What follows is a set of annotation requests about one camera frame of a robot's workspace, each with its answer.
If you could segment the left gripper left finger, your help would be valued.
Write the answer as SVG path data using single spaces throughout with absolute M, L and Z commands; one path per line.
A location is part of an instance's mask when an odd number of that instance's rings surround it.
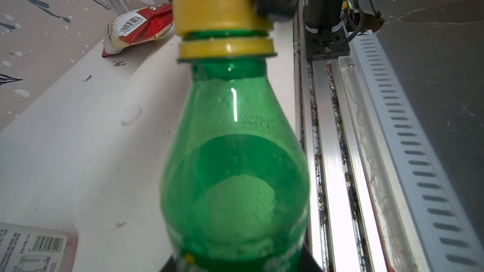
M 168 261 L 161 268 L 160 272 L 177 272 L 176 261 L 173 256 L 170 256 Z

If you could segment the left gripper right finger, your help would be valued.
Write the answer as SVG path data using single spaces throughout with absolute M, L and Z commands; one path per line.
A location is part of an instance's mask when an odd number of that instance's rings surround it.
M 300 255 L 300 272 L 322 272 L 323 270 L 315 261 L 306 245 L 302 246 Z

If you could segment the green plastic bottle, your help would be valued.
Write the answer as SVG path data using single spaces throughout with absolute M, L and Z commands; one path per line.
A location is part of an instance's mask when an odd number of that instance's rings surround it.
M 160 182 L 175 271 L 297 271 L 308 226 L 303 150 L 267 77 L 264 54 L 216 43 L 264 31 L 196 31 L 182 54 L 192 83 Z

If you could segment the clear plastic bottle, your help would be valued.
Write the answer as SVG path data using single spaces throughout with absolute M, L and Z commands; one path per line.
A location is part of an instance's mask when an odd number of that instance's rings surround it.
M 72 271 L 77 244 L 63 232 L 1 223 L 1 271 Z

